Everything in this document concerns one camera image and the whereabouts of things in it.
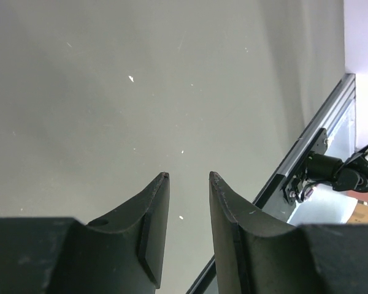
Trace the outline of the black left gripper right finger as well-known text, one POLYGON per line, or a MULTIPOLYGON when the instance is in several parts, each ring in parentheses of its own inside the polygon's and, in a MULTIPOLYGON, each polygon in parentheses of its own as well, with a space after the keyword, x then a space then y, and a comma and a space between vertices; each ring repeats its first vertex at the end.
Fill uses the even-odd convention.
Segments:
POLYGON ((368 293, 368 224, 295 227, 209 174, 220 293, 368 293))

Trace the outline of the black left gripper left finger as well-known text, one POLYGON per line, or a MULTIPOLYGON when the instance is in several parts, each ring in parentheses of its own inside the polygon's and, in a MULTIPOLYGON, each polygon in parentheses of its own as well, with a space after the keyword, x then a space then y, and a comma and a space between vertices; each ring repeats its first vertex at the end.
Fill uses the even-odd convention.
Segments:
POLYGON ((161 286, 169 174, 87 224, 0 217, 0 293, 155 293, 161 286))

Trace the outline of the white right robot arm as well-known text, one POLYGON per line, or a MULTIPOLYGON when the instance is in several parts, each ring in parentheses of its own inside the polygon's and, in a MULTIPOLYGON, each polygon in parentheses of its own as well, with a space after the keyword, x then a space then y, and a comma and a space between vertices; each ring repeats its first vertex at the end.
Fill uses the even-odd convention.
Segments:
POLYGON ((338 169, 332 189, 368 193, 368 145, 355 152, 338 169))

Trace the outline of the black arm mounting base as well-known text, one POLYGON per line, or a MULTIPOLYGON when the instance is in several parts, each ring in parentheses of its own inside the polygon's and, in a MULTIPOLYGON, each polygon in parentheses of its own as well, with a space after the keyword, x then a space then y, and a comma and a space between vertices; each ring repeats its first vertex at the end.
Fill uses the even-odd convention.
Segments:
POLYGON ((304 180, 305 160, 310 153, 324 154, 328 149, 327 139, 325 128, 297 139, 282 161, 282 164, 288 165, 287 171, 283 171, 283 165, 279 165, 252 204, 265 213, 287 222, 297 206, 296 201, 288 196, 288 192, 293 187, 292 182, 304 180))

